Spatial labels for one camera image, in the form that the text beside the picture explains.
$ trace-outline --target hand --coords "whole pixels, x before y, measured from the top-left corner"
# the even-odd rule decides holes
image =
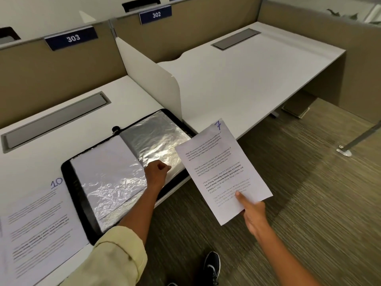
[[[259,240],[261,229],[263,229],[263,227],[269,226],[266,219],[264,202],[253,204],[238,191],[236,192],[236,198],[245,207],[245,210],[243,211],[243,217],[245,219],[248,230],[255,236],[257,240]]]
[[[166,165],[162,161],[154,160],[150,162],[144,169],[147,188],[160,191],[164,186],[166,174],[170,169],[171,166]]]

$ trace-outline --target person's left hand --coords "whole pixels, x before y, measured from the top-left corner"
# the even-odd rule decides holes
[[[170,169],[171,166],[166,165],[162,161],[154,160],[150,162],[144,169],[147,189],[160,191],[164,186],[166,174]]]

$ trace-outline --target black sneaker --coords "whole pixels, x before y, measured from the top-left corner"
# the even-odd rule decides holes
[[[221,260],[216,252],[210,252],[204,262],[205,285],[218,285],[217,278],[221,269]]]

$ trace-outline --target shoelace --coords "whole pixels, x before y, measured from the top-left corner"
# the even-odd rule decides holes
[[[212,265],[207,265],[207,267],[212,268],[212,270],[213,270],[213,286],[217,286],[218,282],[217,282],[216,269]]]

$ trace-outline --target sleeve cuff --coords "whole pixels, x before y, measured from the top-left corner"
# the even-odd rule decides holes
[[[115,226],[106,232],[94,245],[94,248],[102,243],[113,243],[119,246],[134,261],[138,270],[139,281],[145,265],[147,264],[147,253],[143,245],[143,241],[135,234],[135,232],[124,226]]]

